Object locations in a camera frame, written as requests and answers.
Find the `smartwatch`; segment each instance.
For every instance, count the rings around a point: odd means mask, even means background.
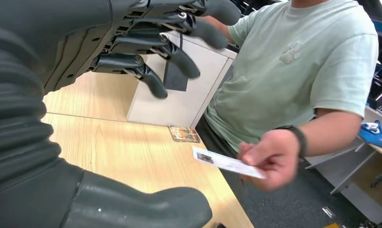
[[[293,125],[285,125],[285,126],[275,128],[275,130],[276,129],[284,129],[284,130],[289,130],[289,131],[293,132],[294,135],[297,137],[298,142],[300,144],[300,152],[299,152],[298,156],[300,158],[304,158],[306,156],[306,154],[307,154],[307,139],[306,139],[304,133],[300,129],[298,129],[297,127],[295,127]]]

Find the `blue object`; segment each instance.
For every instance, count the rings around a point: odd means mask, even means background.
[[[382,147],[382,127],[378,120],[374,123],[362,123],[359,135],[366,143]]]

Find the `paw print logo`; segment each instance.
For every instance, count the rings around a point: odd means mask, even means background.
[[[283,50],[283,54],[279,57],[281,61],[285,64],[290,64],[300,58],[301,56],[301,44],[296,42],[293,44],[290,44],[288,47],[286,47]]]

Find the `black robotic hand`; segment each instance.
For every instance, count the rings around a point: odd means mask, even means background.
[[[196,16],[232,25],[229,0],[0,1],[0,228],[200,228],[212,217],[191,188],[145,194],[68,164],[40,120],[44,94],[86,71],[135,75],[154,96],[167,93],[139,54],[159,54],[189,78],[193,61],[163,32],[224,37]]]

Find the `person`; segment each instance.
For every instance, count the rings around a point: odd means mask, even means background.
[[[378,57],[374,25],[356,1],[279,2],[230,27],[204,19],[241,49],[196,130],[208,150],[266,176],[243,180],[278,189],[293,181],[299,154],[331,153],[354,140]],[[222,173],[242,197],[238,174]]]

